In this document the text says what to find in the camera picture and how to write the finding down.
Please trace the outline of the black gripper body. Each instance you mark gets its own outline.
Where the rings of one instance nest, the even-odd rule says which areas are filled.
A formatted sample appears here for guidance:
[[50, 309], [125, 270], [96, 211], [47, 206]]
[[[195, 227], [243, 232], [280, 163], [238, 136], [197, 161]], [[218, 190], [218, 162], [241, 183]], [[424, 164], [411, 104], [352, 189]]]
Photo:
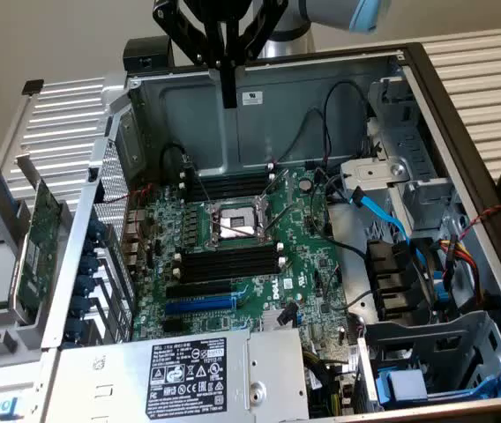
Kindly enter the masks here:
[[200, 22], [239, 21], [251, 6], [251, 1], [185, 0], [184, 3]]

